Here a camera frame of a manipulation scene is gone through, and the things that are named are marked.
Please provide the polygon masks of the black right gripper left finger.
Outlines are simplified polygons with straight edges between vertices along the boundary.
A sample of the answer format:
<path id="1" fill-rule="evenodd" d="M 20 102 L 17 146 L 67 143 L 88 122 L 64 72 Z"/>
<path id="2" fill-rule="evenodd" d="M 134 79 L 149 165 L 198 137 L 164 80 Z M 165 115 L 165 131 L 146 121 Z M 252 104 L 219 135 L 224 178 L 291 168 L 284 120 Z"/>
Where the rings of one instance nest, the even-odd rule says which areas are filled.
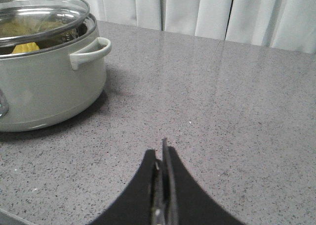
<path id="1" fill-rule="evenodd" d="M 119 197 L 91 225 L 150 225 L 155 151 L 144 154 L 136 174 Z"/>

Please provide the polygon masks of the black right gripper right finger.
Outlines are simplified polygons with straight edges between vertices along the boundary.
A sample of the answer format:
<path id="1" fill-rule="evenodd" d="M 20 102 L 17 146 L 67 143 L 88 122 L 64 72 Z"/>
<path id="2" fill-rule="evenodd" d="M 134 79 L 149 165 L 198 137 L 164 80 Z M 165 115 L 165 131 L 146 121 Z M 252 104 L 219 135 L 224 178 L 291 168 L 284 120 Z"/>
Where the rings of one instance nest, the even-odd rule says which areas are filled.
<path id="1" fill-rule="evenodd" d="M 175 148 L 162 139 L 162 181 L 167 225 L 241 225 L 193 179 Z"/>

